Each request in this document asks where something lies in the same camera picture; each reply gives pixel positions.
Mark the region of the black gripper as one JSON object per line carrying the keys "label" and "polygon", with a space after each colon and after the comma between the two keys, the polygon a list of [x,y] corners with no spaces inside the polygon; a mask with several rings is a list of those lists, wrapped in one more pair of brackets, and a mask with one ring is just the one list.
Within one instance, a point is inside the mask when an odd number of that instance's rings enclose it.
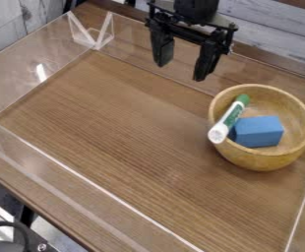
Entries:
{"label": "black gripper", "polygon": [[201,44],[193,79],[205,80],[214,71],[221,53],[229,54],[238,26],[218,14],[220,0],[147,0],[153,57],[159,67],[174,59],[178,37]]}

